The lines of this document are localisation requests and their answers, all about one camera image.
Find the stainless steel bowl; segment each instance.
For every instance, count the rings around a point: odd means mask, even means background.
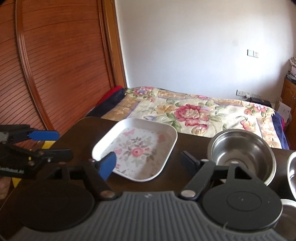
[[[296,152],[293,152],[288,158],[287,177],[291,192],[296,199]]]
[[[296,239],[296,202],[288,199],[281,199],[283,212],[275,230],[288,241]]]
[[[270,184],[276,172],[276,159],[271,148],[261,137],[245,130],[219,132],[208,145],[207,157],[224,166],[237,161],[266,185]]]

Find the louvered wardrobe door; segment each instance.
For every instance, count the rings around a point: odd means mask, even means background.
[[[111,89],[97,0],[22,1],[30,70],[49,119],[65,133]]]
[[[22,73],[15,38],[15,2],[0,6],[0,124],[30,124],[44,129]],[[34,146],[25,141],[25,148]]]

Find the light switch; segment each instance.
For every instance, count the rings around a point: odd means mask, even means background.
[[[254,56],[254,50],[248,49],[248,56],[253,57]]]

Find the black circular disc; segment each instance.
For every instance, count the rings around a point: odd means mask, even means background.
[[[94,198],[84,188],[63,180],[42,180],[19,194],[15,212],[24,226],[53,232],[81,223],[93,207]]]
[[[273,227],[282,212],[278,195],[263,183],[235,180],[205,193],[202,206],[220,226],[236,231]]]

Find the pink butterfly print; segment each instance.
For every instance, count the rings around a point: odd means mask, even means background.
[[[165,141],[165,136],[164,135],[159,135],[157,142],[164,142]]]
[[[120,149],[117,149],[117,150],[114,150],[114,152],[115,152],[115,154],[121,154],[122,153],[122,149],[120,148]]]
[[[130,131],[123,132],[122,134],[125,135],[125,136],[127,137],[128,135],[133,135],[134,133],[135,133],[135,129],[132,129],[132,130],[130,130]]]

